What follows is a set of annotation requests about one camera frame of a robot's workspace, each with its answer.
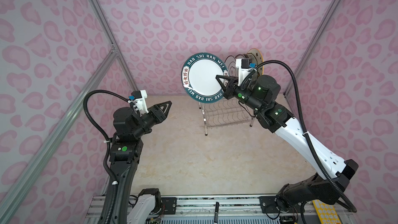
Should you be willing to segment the halloween cat star plate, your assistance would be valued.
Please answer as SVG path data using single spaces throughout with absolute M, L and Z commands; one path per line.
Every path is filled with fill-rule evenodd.
M 261 52 L 256 49 L 252 48 L 245 54 L 246 59 L 249 60 L 249 68 L 254 69 L 260 63 L 264 62 L 263 56 Z

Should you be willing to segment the silver two-tier dish rack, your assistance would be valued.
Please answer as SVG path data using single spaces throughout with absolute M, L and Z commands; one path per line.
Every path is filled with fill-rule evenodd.
M 222 99 L 215 103 L 199 103 L 204 121 L 204 134 L 208 136 L 208 129 L 220 128 L 235 124 L 249 123 L 254 125 L 254 117 L 239 104 L 237 99 Z

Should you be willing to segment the white plate black text rim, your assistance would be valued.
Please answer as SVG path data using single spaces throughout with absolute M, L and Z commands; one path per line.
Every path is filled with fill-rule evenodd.
M 181 82 L 185 92 L 199 103 L 215 103 L 223 98 L 216 75 L 229 76 L 225 63 L 216 55 L 200 52 L 183 64 Z

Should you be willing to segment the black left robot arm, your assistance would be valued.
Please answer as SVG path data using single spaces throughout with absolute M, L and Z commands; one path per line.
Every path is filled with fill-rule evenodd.
M 106 152 L 104 166 L 110 172 L 106 198 L 100 224 L 126 224 L 131 185 L 143 150 L 142 137 L 165 121 L 172 106 L 171 101 L 156 104 L 148 113 L 139 114 L 131 107 L 114 112 L 116 132 Z

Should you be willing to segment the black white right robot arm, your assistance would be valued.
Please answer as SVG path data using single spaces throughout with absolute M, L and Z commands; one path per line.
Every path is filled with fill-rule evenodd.
M 237 77 L 218 75 L 216 80 L 227 100 L 236 98 L 240 104 L 252 109 L 263 128 L 288 142 L 316 170 L 316 174 L 306 180 L 284 185 L 275 197 L 275 208 L 288 212 L 298 204 L 320 200 L 357 212 L 344 192 L 358 164 L 329 150 L 307 131 L 302 121 L 276 102 L 280 86 L 273 77 L 261 75 L 252 87 L 246 89 L 238 85 Z

